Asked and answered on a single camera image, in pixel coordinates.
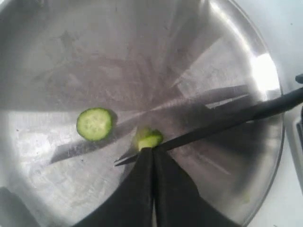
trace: cucumber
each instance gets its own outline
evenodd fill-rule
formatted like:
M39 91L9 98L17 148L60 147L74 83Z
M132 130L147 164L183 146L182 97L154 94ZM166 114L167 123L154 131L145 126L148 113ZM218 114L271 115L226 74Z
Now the cucumber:
M89 141L105 138L112 129L113 118L107 109L91 108L82 112L77 119L77 132Z
M163 135L159 130L151 130L150 128L143 128L138 130L134 138L134 145L141 151L143 148L154 148L161 144Z

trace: scissors blade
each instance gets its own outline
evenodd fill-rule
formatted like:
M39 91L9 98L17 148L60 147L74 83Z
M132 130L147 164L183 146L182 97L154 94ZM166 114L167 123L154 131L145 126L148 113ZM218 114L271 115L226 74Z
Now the scissors blade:
M115 166L122 166L122 165L126 165L126 164L130 164L132 162L135 162L138 158L138 154L136 155L132 155L130 157L127 157L125 160L121 161L121 162L118 162L117 161L117 164L115 164Z
M206 125L205 127L198 128L194 131L191 131L182 136L176 137L172 140L169 140L165 143L159 145L159 147L164 148L165 150L171 150L177 147L181 147L188 143L191 143L196 140L200 140L207 136L216 134L226 129L238 126L242 123L259 120L263 118L268 118L277 114L286 112L295 106L303 102L303 88L299 88L295 91L292 91L286 95L283 95L279 98L265 101L256 105L253 105L248 108L244 108L234 114L219 118L214 122ZM124 160L123 162L117 164L116 166L129 164L135 162L137 155L132 156Z

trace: cucumber slice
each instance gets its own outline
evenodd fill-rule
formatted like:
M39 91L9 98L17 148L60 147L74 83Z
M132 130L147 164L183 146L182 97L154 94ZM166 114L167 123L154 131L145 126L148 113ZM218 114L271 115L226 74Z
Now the cucumber slice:
M151 130L150 128L143 128L138 130L134 138L134 144L138 151L143 148L154 148L161 144L163 135L159 130Z
M90 141L105 138L112 129L113 118L107 109L91 108L82 112L77 119L77 132Z

